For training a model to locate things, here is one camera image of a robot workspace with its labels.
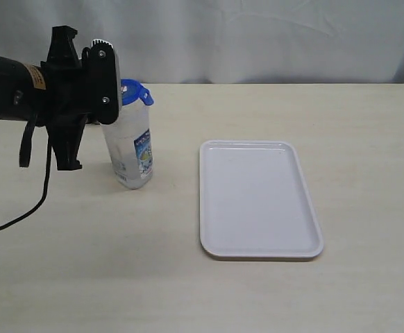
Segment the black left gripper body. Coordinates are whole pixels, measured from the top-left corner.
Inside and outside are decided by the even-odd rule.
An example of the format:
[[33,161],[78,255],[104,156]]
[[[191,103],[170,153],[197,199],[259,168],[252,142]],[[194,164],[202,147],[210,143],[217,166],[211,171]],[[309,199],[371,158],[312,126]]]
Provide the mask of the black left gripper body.
[[41,62],[50,92],[46,128],[83,128],[90,114],[85,106],[83,65],[89,47],[77,53],[74,38],[78,31],[71,26],[54,26],[47,60]]

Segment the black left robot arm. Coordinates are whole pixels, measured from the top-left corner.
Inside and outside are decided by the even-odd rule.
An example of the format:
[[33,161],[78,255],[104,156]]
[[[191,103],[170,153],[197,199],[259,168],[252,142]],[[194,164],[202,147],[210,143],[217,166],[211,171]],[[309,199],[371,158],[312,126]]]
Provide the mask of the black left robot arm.
[[0,120],[24,121],[19,165],[31,161],[35,128],[44,127],[60,171],[81,169],[78,149],[91,113],[85,78],[87,61],[81,60],[73,39],[77,30],[55,26],[47,59],[30,65],[0,57]]

